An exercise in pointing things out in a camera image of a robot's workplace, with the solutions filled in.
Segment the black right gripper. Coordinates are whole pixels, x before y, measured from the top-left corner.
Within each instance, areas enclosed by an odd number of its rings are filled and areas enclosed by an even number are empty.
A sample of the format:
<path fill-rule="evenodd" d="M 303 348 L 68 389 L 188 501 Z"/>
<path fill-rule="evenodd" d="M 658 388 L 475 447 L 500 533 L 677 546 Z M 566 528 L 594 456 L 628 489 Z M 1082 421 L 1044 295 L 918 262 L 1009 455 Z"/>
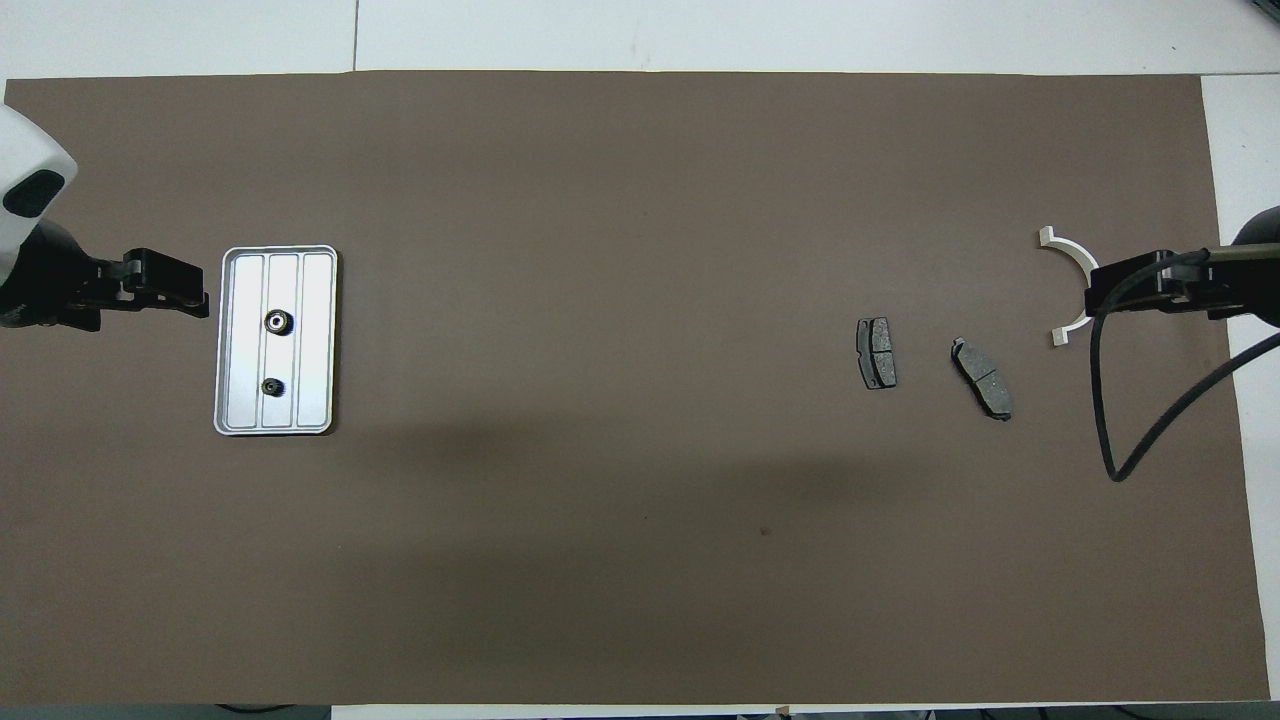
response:
<path fill-rule="evenodd" d="M 1180 281 L 1180 293 L 1165 311 L 1206 313 L 1211 320 L 1253 315 L 1279 325 L 1277 242 L 1279 208 L 1274 206 L 1251 218 L 1229 245 L 1194 251 L 1193 260 L 1179 265 L 1188 268 L 1190 275 Z M 1151 284 L 1147 270 L 1171 256 L 1171 252 L 1144 252 L 1091 270 L 1087 316 L 1098 316 L 1110 293 L 1132 277 L 1139 278 L 1138 286 Z M 1111 313 L 1160 311 L 1165 305 L 1165 293 L 1133 290 L 1114 301 Z"/>

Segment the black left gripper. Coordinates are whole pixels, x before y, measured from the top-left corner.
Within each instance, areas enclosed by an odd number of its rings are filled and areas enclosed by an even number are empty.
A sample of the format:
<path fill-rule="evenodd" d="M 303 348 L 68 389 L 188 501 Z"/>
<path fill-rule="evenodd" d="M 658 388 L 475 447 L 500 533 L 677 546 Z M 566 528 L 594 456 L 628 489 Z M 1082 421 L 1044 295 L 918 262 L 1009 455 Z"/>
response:
<path fill-rule="evenodd" d="M 105 261 L 91 258 L 69 231 L 40 222 L 20 245 L 15 263 L 1 286 L 1 325 L 65 325 L 100 331 L 104 310 L 140 313 L 168 310 L 198 319 L 210 316 L 210 295 L 204 293 L 204 270 L 151 249 L 125 254 L 128 304 L 120 286 L 100 272 Z M 198 300 L 160 293 L 202 293 Z"/>

